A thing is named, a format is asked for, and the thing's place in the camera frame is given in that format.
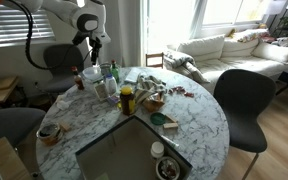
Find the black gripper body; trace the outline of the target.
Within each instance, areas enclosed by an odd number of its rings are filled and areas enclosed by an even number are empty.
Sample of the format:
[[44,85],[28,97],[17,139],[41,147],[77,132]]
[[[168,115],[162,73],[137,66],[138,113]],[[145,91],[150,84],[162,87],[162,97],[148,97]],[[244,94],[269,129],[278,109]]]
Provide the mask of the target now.
[[95,39],[89,40],[89,45],[92,47],[91,62],[93,65],[95,65],[97,62],[98,54],[99,54],[100,48],[102,47],[102,44],[98,38],[95,38]]

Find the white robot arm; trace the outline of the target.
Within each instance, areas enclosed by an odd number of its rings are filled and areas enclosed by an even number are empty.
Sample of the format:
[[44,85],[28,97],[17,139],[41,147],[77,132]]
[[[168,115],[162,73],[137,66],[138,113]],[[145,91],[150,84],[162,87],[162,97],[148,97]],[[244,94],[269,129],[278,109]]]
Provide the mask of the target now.
[[0,4],[30,13],[40,9],[52,12],[77,30],[79,40],[74,40],[75,44],[89,38],[93,65],[97,63],[102,45],[111,41],[105,29],[106,7],[100,0],[88,0],[83,7],[67,0],[0,0]]

